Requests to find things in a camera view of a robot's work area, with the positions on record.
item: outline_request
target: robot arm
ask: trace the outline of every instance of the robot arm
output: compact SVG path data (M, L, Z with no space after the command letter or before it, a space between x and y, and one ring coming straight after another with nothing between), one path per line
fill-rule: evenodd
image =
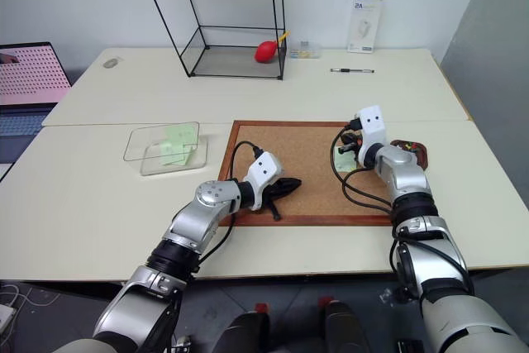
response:
M163 351L178 321L182 292L199 256L219 222L240 208L258 210L263 190L283 173L281 164L263 152L243 182L210 181L198 186L194 200L171 222L145 265L139 266L110 302L93 339L74 341L55 353L125 353Z
M387 184L392 204L398 278L422 316L436 353L527 353L529 348L485 301L474 295L463 256L439 217L417 157L387 145L378 106L362 109L351 127L362 130L355 148L361 165Z

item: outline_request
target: gray wall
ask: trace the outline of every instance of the gray wall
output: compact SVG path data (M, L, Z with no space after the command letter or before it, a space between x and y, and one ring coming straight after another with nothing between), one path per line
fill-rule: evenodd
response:
M471 0L441 67L529 207L529 0Z

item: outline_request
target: small clear container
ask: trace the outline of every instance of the small clear container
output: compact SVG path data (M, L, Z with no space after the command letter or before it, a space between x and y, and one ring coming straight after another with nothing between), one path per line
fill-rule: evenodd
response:
M123 159L141 175L199 169L207 160L207 139L199 132L197 122L136 128Z
M299 41L290 45L290 58L320 58L322 47L313 41Z

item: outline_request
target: pink screen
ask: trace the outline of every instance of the pink screen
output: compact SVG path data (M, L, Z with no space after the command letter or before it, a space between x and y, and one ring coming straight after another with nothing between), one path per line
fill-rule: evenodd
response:
M69 87L50 46L0 49L0 104L57 103Z

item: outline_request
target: cork board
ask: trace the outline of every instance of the cork board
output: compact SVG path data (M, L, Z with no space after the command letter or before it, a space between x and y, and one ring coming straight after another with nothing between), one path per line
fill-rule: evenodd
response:
M272 152L283 165L284 177L302 180L301 186L293 193L274 202L281 220L275 221L269 209L260 212L242 210L237 214L237 226L391 225L388 216L381 211L349 202L341 191L340 181L332 173L331 143L343 126L343 122L234 121L219 180L228 178L231 153L239 141L251 141ZM236 154L233 176L242 180L253 161L252 149L241 146ZM385 184L374 171L355 174L350 183L388 199ZM351 195L364 203L380 205L355 193L351 192ZM227 224L229 217L221 222L223 226Z

